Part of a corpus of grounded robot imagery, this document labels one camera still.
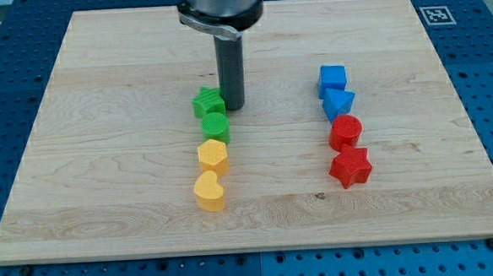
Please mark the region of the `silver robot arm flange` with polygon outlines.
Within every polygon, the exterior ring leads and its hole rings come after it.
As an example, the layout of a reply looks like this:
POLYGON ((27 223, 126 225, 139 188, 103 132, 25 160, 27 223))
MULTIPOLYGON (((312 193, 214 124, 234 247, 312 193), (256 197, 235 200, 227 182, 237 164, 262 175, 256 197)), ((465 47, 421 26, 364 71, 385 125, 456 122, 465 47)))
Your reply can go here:
POLYGON ((181 0, 181 24, 222 41, 238 41, 261 18, 263 0, 181 0))

